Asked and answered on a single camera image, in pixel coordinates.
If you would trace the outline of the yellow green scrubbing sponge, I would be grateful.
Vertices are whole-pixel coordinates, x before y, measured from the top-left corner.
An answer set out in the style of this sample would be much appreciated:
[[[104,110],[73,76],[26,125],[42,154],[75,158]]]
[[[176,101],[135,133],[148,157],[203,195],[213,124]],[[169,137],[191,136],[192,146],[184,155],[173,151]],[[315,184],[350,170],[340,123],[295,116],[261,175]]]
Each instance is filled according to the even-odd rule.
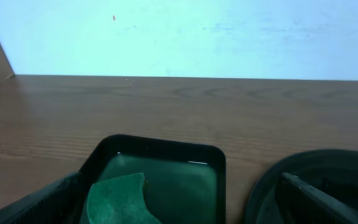
[[[100,180],[86,196],[80,223],[161,224],[144,199],[144,173]]]

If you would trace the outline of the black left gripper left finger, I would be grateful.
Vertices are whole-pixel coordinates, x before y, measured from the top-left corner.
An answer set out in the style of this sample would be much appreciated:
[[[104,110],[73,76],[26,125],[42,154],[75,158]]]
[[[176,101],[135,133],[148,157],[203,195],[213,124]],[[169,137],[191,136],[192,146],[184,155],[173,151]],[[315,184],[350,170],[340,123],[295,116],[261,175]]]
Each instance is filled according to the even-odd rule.
[[[72,173],[0,209],[0,224],[79,223],[81,174]]]

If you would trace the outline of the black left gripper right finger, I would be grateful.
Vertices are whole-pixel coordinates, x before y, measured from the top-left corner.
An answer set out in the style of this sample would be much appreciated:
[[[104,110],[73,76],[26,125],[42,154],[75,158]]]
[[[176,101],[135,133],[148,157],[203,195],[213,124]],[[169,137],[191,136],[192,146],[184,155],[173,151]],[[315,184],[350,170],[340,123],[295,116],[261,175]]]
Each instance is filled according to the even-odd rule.
[[[358,224],[358,211],[284,172],[275,188],[275,201],[284,223]]]

